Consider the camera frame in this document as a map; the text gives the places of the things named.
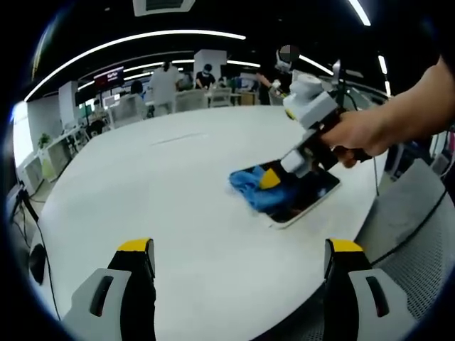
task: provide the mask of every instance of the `black ceiling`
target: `black ceiling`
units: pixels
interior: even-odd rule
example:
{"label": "black ceiling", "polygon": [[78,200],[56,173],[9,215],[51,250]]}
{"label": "black ceiling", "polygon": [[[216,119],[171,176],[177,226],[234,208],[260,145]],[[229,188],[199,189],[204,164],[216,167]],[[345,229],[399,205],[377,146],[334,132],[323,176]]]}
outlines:
{"label": "black ceiling", "polygon": [[[175,35],[121,43],[65,68],[32,99],[56,91],[69,80],[79,80],[90,72],[130,58],[213,48],[226,50],[232,59],[254,63],[263,50],[290,43],[297,45],[302,55],[324,66],[341,58],[344,67],[364,74],[360,82],[384,90],[384,76],[378,63],[380,53],[387,61],[392,92],[400,92],[413,85],[437,58],[415,6],[410,6],[408,1],[360,0],[372,23],[366,27],[348,0],[196,0],[188,13],[142,17],[134,16],[132,0],[79,0],[55,15],[43,41],[33,79],[31,69],[24,73],[21,95],[25,97],[63,63],[98,45],[138,33],[182,28],[236,33],[247,39]],[[192,54],[176,53],[172,59],[191,58]],[[122,64],[131,67],[161,60],[162,56],[155,55]],[[302,61],[299,69],[323,74]]]}

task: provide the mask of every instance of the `blue cloth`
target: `blue cloth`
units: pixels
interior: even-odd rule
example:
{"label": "blue cloth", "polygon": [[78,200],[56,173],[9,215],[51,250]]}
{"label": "blue cloth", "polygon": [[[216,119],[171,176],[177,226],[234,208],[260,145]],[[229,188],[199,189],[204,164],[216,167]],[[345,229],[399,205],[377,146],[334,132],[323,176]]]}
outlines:
{"label": "blue cloth", "polygon": [[243,194],[248,203],[259,212],[274,212],[290,204],[298,193],[297,186],[280,183],[269,190],[259,188],[265,170],[260,166],[253,168],[252,173],[240,170],[229,176],[231,185]]}

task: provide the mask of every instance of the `face mask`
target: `face mask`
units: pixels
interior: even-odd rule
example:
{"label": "face mask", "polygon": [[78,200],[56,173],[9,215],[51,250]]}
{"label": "face mask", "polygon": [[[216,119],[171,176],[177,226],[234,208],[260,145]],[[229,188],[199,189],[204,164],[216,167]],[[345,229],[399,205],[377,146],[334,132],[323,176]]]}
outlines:
{"label": "face mask", "polygon": [[281,73],[290,73],[291,72],[291,63],[286,63],[280,59],[278,51],[277,51],[277,64],[275,68],[280,71]]}

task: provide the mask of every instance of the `potted plant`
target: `potted plant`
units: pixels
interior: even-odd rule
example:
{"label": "potted plant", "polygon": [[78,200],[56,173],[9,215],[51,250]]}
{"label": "potted plant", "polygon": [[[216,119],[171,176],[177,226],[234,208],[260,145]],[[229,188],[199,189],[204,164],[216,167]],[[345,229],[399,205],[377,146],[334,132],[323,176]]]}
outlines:
{"label": "potted plant", "polygon": [[50,143],[50,136],[43,133],[38,140],[38,147],[39,149],[45,148]]}

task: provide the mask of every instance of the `white round table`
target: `white round table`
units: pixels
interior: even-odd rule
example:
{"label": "white round table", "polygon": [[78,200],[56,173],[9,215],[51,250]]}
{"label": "white round table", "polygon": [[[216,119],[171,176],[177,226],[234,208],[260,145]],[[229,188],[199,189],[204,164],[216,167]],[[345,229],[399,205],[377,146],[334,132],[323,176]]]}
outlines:
{"label": "white round table", "polygon": [[[322,284],[325,239],[355,239],[375,198],[372,161],[337,165],[334,193],[290,227],[268,228],[228,176],[281,158],[303,132],[283,107],[254,106],[172,114],[95,137],[41,215],[60,314],[119,245],[151,237],[157,340],[250,340],[275,326]],[[379,179],[385,159],[377,158]],[[52,310],[47,275],[38,290]]]}

